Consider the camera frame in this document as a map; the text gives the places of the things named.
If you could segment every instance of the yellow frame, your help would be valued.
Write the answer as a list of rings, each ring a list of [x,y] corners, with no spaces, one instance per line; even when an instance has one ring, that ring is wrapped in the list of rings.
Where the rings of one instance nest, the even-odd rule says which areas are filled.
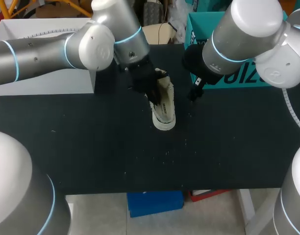
[[[77,6],[75,3],[73,3],[70,0],[55,0],[55,1],[65,2],[68,5],[70,5],[72,8],[76,9],[77,11],[81,12],[82,14],[84,14],[85,16],[87,16],[89,18],[91,18],[91,16],[92,16],[91,13],[82,9],[80,6]],[[18,3],[18,0],[12,0],[12,3],[10,5],[9,9],[7,9],[4,0],[0,0],[0,8],[1,8],[1,12],[4,16],[4,19],[11,19],[14,16],[18,15],[19,13],[21,13],[22,11],[24,11],[25,9],[27,9],[29,6],[33,5],[35,2],[36,2],[36,0],[31,0],[31,2],[28,5],[24,6],[22,9],[20,9],[19,11],[17,11],[14,14],[13,14],[13,11]]]

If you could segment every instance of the black tablecloth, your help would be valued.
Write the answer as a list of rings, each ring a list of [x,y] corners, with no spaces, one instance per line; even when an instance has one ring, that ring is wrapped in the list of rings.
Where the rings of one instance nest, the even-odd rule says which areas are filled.
[[[280,187],[300,146],[282,91],[206,91],[192,104],[182,54],[150,53],[175,86],[171,131],[154,128],[147,99],[114,67],[98,73],[96,94],[0,97],[0,131],[65,194]],[[300,118],[300,86],[288,92]]]

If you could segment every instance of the robotic arm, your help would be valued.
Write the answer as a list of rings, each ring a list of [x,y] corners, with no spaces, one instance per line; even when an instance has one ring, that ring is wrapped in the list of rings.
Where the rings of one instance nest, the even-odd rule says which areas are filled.
[[[259,75],[278,88],[300,83],[300,12],[283,20],[277,0],[233,0],[206,44],[191,45],[184,66],[199,79],[190,98],[204,84],[216,84],[254,58]]]
[[[0,85],[61,69],[100,71],[115,54],[132,77],[133,88],[160,102],[161,72],[149,60],[149,45],[126,0],[93,0],[93,16],[76,33],[52,38],[0,41]]]

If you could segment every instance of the shoe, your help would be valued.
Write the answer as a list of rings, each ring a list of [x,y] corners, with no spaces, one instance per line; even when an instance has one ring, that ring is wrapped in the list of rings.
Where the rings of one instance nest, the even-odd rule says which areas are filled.
[[[152,109],[152,121],[154,126],[161,131],[171,130],[176,124],[174,106],[174,86],[170,77],[157,80],[158,89],[161,94],[161,102],[154,105],[150,102]]]

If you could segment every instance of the white box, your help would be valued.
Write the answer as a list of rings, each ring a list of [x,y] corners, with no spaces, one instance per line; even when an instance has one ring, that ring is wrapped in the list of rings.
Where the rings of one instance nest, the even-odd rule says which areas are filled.
[[[49,31],[83,27],[89,18],[18,19],[0,22],[0,41],[27,37]],[[57,36],[59,33],[45,35]],[[35,78],[0,85],[0,95],[28,94],[90,94],[94,92],[96,72],[65,69]]]

